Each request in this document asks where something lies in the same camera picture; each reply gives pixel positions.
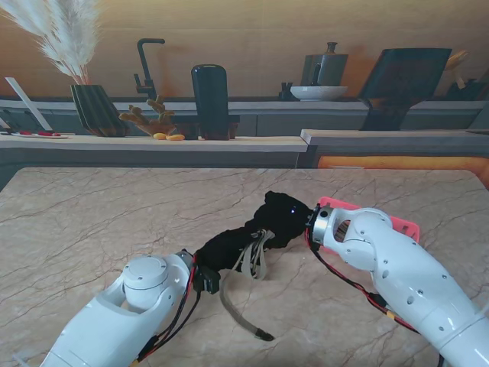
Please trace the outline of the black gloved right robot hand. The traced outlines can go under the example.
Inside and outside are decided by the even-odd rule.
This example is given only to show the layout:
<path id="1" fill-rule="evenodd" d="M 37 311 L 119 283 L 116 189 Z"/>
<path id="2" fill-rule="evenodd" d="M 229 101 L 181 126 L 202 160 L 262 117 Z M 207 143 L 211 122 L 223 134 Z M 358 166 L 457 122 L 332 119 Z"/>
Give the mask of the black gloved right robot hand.
<path id="1" fill-rule="evenodd" d="M 286 193 L 268 191 L 264 204 L 244 227 L 251 233 L 260 229 L 271 231 L 274 237 L 265 242 L 265 248 L 285 248 L 292 239 L 304 233 L 312 214 L 306 204 Z"/>

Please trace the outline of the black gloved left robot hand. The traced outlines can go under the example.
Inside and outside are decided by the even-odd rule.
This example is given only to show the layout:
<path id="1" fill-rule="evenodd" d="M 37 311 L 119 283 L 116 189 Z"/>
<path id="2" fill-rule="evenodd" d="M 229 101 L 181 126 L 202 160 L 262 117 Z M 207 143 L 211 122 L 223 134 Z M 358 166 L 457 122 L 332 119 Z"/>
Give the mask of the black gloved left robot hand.
<path id="1" fill-rule="evenodd" d="M 196 251 L 197 265 L 215 272 L 232 269 L 242 251 L 258 237 L 258 233 L 258 229 L 245 227 L 219 233 Z"/>

